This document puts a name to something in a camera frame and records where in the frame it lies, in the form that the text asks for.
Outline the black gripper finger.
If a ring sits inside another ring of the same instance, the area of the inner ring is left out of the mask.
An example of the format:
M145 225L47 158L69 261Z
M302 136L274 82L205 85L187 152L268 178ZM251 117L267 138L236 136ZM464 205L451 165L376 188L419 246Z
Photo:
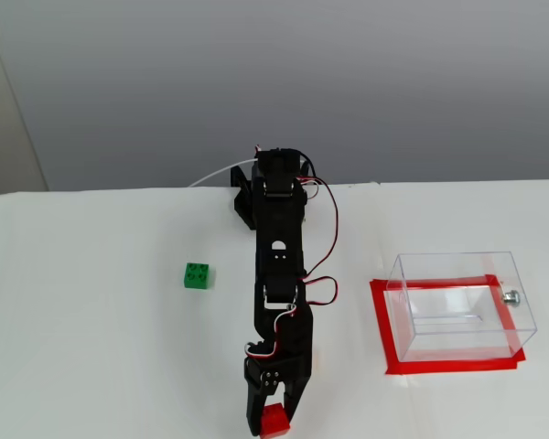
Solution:
M298 404L303 396L311 373L293 372L285 374L281 381L285 385L284 409L289 422L293 420Z
M248 386L246 418L253 436L262 429L262 415L266 400L275 394L280 381L281 360L254 359L244 360L244 378Z

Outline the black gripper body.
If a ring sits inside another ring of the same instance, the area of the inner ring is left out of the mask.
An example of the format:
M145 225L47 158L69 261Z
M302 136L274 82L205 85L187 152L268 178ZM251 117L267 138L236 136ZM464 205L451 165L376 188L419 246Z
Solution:
M310 305L289 305L286 309L256 305L253 324L260 339L246 344L246 358L281 360L281 379L287 366L298 372L310 372L313 322Z

